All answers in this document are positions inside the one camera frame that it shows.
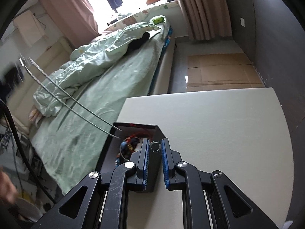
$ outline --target white table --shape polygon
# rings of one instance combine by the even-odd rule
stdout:
[[[118,122],[158,125],[172,150],[197,169],[223,171],[282,228],[293,186],[292,147],[272,88],[128,98]],[[182,229],[181,191],[130,192],[128,228]]]

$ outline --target towel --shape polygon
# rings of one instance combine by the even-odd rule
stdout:
[[[32,47],[35,42],[45,36],[45,31],[31,10],[27,10],[17,16],[14,19],[14,24],[29,47]]]

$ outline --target hand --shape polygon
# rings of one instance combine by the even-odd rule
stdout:
[[[18,191],[12,184],[9,176],[0,170],[0,199],[14,204]]]

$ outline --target gray wall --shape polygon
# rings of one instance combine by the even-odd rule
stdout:
[[[251,62],[255,61],[255,16],[252,0],[227,0],[232,36]],[[245,20],[245,27],[240,18]]]
[[[288,219],[294,219],[305,205],[305,32],[281,0],[253,2],[255,66],[274,88],[291,132],[295,175]]]

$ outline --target mattress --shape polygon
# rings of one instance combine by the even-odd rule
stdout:
[[[162,32],[151,37],[140,49],[121,58],[102,76],[82,85],[74,98],[108,122],[115,122],[126,98],[144,96],[149,91],[169,31],[168,23],[160,26],[164,28]],[[109,125],[73,101],[68,100],[67,104],[102,129],[110,131]],[[95,169],[106,138],[105,133],[63,107],[56,117],[42,121],[31,142],[48,174],[66,194]]]

